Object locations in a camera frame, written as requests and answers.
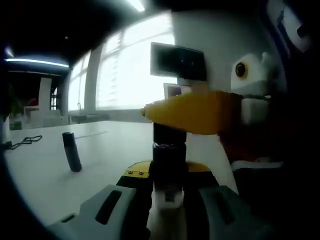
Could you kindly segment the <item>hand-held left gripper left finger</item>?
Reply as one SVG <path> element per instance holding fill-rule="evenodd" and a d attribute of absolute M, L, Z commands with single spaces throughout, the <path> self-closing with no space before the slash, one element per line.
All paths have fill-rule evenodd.
<path fill-rule="evenodd" d="M 58 240 L 148 240 L 152 207 L 151 163 L 128 167 L 118 182 L 109 184 L 71 213 L 49 225 Z"/>

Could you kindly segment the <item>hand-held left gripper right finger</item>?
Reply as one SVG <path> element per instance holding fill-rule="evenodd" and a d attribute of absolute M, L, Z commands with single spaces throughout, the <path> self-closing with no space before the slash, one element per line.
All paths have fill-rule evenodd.
<path fill-rule="evenodd" d="M 188 240 L 271 240 L 273 227 L 211 170 L 192 161 L 184 175 L 184 210 Z"/>

